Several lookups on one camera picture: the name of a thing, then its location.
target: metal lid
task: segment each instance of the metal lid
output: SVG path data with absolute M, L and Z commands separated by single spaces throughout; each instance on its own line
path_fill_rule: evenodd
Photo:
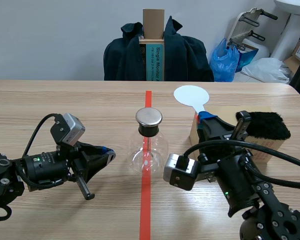
M 153 107 L 141 108 L 135 114 L 136 121 L 144 127 L 156 127 L 162 121 L 162 114 L 158 109 Z

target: blue plastic bag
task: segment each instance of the blue plastic bag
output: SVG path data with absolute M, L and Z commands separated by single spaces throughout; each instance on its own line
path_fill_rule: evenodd
M 213 71 L 215 82 L 232 82 L 239 62 L 239 52 L 234 46 L 227 49 L 224 38 L 212 53 L 210 67 Z

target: black fuzzy brush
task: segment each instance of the black fuzzy brush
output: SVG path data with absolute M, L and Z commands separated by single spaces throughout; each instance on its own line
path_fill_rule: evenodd
M 246 132 L 257 139 L 286 140 L 291 137 L 290 131 L 282 117 L 276 112 L 249 112 L 251 123 Z

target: black cable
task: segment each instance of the black cable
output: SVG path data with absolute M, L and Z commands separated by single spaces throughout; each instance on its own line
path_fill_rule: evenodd
M 36 137 L 37 133 L 39 132 L 39 129 L 45 123 L 45 121 L 48 120 L 51 117 L 57 117 L 57 116 L 58 116 L 57 113 L 50 113 L 47 116 L 45 116 L 44 118 L 42 118 L 42 120 L 38 123 L 38 125 L 35 128 L 35 130 L 33 131 L 32 136 L 31 136 L 31 138 L 30 138 L 30 140 L 29 140 L 29 142 L 28 142 L 28 144 L 27 144 L 27 146 L 26 146 L 26 148 L 25 148 L 25 150 L 23 152 L 22 157 L 24 157 L 25 155 L 28 154 L 31 145 L 32 145 L 33 141 L 35 140 L 35 137 Z
M 199 150 L 201 148 L 212 147 L 212 146 L 222 146 L 222 145 L 238 146 L 238 147 L 242 147 L 242 148 L 257 150 L 259 152 L 270 154 L 272 156 L 275 156 L 277 158 L 286 160 L 292 164 L 300 166 L 300 160 L 293 156 L 289 156 L 282 152 L 279 152 L 279 151 L 276 151 L 271 148 L 261 146 L 261 145 L 255 144 L 255 143 L 245 142 L 245 141 L 237 141 L 237 140 L 210 140 L 210 141 L 200 142 L 200 143 L 190 147 L 187 151 L 185 151 L 183 156 L 185 158 L 187 158 L 189 156 L 189 154 L 191 154 L 192 152 Z
M 47 116 L 45 116 L 40 122 L 39 124 L 36 126 L 35 130 L 33 131 L 33 134 L 24 150 L 24 153 L 22 155 L 22 158 L 24 156 L 26 156 L 29 152 L 29 149 L 39 131 L 39 129 L 41 128 L 41 126 L 45 123 L 45 121 L 51 117 L 57 117 L 58 114 L 56 113 L 50 113 L 48 114 Z M 22 180 L 27 184 L 29 185 L 30 187 L 33 187 L 33 188 L 37 188 L 37 189 L 50 189 L 50 188 L 53 188 L 53 187 L 56 187 L 56 186 L 59 186 L 59 185 L 62 185 L 63 184 L 63 181 L 60 181 L 60 182 L 57 182 L 57 183 L 53 183 L 53 184 L 37 184 L 33 181 L 31 181 L 27 175 L 24 173 L 24 170 L 21 166 L 21 161 L 20 160 L 16 160 L 15 161 L 15 166 L 16 166 L 16 170 L 18 172 L 18 174 L 20 175 L 20 177 L 22 178 Z
M 2 206 L 0 208 L 3 209 L 3 210 L 5 210 L 5 212 L 6 212 L 5 216 L 0 216 L 0 221 L 5 221 L 5 220 L 7 220 L 8 218 L 11 217 L 12 210 L 11 210 L 10 207 L 8 207 L 8 206 Z
M 246 164 L 245 167 L 247 168 L 247 170 L 249 172 L 251 172 L 253 175 L 255 175 L 256 177 L 258 177 L 259 179 L 261 179 L 263 181 L 266 181 L 266 182 L 269 182 L 272 184 L 276 184 L 276 185 L 280 185 L 280 186 L 284 186 L 284 187 L 288 187 L 288 188 L 300 189 L 300 182 L 281 180 L 281 179 L 276 179 L 276 178 L 272 178 L 269 176 L 265 176 L 265 175 L 261 174 L 260 172 L 254 170 L 248 164 Z
M 223 145 L 238 146 L 238 147 L 242 147 L 242 148 L 249 148 L 249 149 L 257 150 L 257 151 L 278 157 L 278 158 L 286 160 L 292 164 L 300 166 L 300 160 L 295 157 L 289 156 L 282 152 L 279 152 L 279 151 L 276 151 L 276 150 L 273 150 L 268 147 L 261 146 L 261 145 L 255 144 L 255 143 L 237 141 L 237 140 L 210 140 L 210 141 L 200 142 L 200 143 L 190 147 L 187 151 L 185 151 L 183 156 L 187 158 L 189 156 L 189 154 L 191 154 L 192 152 L 199 150 L 201 148 L 204 148 L 204 147 L 223 146 Z M 268 176 L 261 174 L 260 172 L 257 172 L 248 164 L 246 164 L 245 166 L 248 169 L 248 171 L 250 171 L 252 174 L 254 174 L 256 177 L 260 178 L 261 180 L 264 180 L 264 181 L 272 183 L 272 184 L 284 186 L 284 187 L 300 189 L 300 182 L 287 181 L 287 180 L 281 180 L 281 179 L 268 177 Z

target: pedestal sink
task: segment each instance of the pedestal sink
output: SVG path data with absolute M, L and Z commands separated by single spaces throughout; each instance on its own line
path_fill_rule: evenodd
M 283 61 L 291 56 L 300 38 L 300 0 L 274 0 L 274 3 L 291 13 L 290 20 L 271 55 L 272 58 Z

